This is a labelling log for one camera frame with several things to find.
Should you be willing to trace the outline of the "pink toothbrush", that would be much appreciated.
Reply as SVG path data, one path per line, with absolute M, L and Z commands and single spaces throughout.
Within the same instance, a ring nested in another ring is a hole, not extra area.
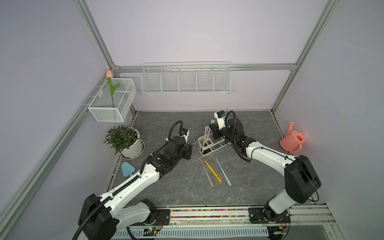
M 204 141 L 204 144 L 206 144 L 206 143 L 208 142 L 209 135 L 210 135 L 210 127 L 207 126 L 207 130 L 206 130 L 206 134 L 205 134 L 205 141 Z

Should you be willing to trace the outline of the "beige toothbrush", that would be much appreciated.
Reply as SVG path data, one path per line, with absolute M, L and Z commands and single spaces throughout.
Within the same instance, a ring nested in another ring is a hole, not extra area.
M 205 146 L 205 142 L 206 142 L 206 139 L 207 139 L 207 133 L 208 133 L 208 130 L 209 130 L 209 127 L 208 127 L 208 126 L 205 126 L 205 133 L 204 133 L 203 142 L 202 142 L 202 146 L 203 146 L 203 147 Z

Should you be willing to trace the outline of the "light blue toothbrush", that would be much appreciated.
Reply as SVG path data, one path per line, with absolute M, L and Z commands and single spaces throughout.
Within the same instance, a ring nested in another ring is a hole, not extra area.
M 215 123 L 215 120 L 211 120 L 210 124 L 214 124 L 214 123 Z

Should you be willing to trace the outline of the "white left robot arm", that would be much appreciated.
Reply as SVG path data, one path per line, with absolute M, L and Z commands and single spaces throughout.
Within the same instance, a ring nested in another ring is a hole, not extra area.
M 100 196 L 88 196 L 73 239 L 85 234 L 89 240 L 110 240 L 121 227 L 155 220 L 157 208 L 149 200 L 143 200 L 131 207 L 126 217 L 122 210 L 141 191 L 171 172 L 181 159 L 189 160 L 192 148 L 187 136 L 169 137 L 160 149 L 145 159 L 140 170 L 128 180 Z

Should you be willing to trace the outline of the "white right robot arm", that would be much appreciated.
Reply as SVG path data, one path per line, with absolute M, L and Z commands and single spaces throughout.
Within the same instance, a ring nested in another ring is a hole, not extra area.
M 271 198 L 250 221 L 275 223 L 288 210 L 304 204 L 321 187 L 322 183 L 309 158 L 283 154 L 262 145 L 245 135 L 243 124 L 234 111 L 214 113 L 216 122 L 209 125 L 215 140 L 222 138 L 244 161 L 259 161 L 280 173 L 285 179 L 284 189 Z

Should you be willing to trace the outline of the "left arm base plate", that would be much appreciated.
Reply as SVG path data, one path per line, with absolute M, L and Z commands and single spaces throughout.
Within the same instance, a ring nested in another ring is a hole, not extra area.
M 143 223 L 137 223 L 135 226 L 168 226 L 170 220 L 170 209 L 157 209 L 156 211 L 152 211 Z

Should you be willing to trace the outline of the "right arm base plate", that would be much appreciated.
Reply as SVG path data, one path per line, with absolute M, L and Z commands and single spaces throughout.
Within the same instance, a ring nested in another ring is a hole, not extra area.
M 290 224 L 291 218 L 287 210 L 276 214 L 272 209 L 264 207 L 248 208 L 251 224 Z

